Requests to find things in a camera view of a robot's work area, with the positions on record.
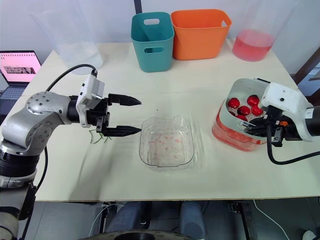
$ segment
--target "laptop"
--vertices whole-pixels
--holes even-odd
[[[0,95],[1,115],[10,112],[40,67],[35,51],[0,51],[0,72],[8,84]]]

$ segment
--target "pink liquid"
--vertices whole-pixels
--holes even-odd
[[[252,29],[244,29],[236,37],[232,52],[242,60],[258,62],[265,58],[273,44],[273,36]]]

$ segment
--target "floor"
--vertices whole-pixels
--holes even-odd
[[[245,240],[240,214],[230,212],[228,201],[201,201],[204,222],[209,240]],[[257,200],[258,207],[277,221],[290,240],[301,240],[305,230],[317,232],[320,227],[318,197]],[[94,205],[65,202],[36,202],[26,240],[73,240],[85,238],[91,224],[101,210],[101,203]],[[179,231],[179,202],[152,203],[149,229]],[[285,240],[282,231],[252,205],[252,216],[258,240]],[[20,221],[21,236],[26,221]],[[98,232],[98,224],[93,233]]]

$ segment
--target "red food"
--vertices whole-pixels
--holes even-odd
[[[248,122],[248,119],[247,119],[245,116],[241,115],[241,114],[239,114],[239,115],[237,115],[237,116],[235,116],[235,117],[238,118],[238,119],[241,119],[241,120],[243,120],[243,121]]]
[[[248,105],[250,105],[251,107],[257,106],[259,104],[259,101],[260,101],[260,99],[257,95],[251,95],[246,100]]]
[[[228,107],[229,108],[233,108],[236,109],[240,106],[240,101],[238,100],[238,98],[233,97],[228,101]]]
[[[261,114],[264,113],[264,111],[263,111],[261,108],[259,108],[258,106],[253,106],[253,107],[251,108],[251,112],[252,112],[252,114],[255,115],[255,116],[260,116]]]
[[[250,114],[250,108],[247,106],[241,106],[238,108],[238,110],[236,111],[239,115],[244,115],[247,116]]]

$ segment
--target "robotic arm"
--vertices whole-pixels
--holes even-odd
[[[25,107],[12,115],[2,129],[0,144],[0,239],[17,237],[18,220],[32,212],[37,188],[33,185],[40,154],[59,125],[80,123],[96,126],[106,137],[124,137],[140,132],[132,126],[109,128],[112,103],[140,105],[133,97],[109,94],[103,98],[104,83],[97,72],[84,81],[79,96],[63,96],[50,91],[31,96]]]
[[[320,106],[313,106],[299,90],[275,82],[269,83],[265,88],[261,104],[266,115],[250,121],[250,126],[244,131],[266,137],[267,153],[271,162],[286,165],[320,155],[320,151],[317,151],[294,159],[277,161],[272,153],[272,146],[282,147],[283,139],[319,141]]]

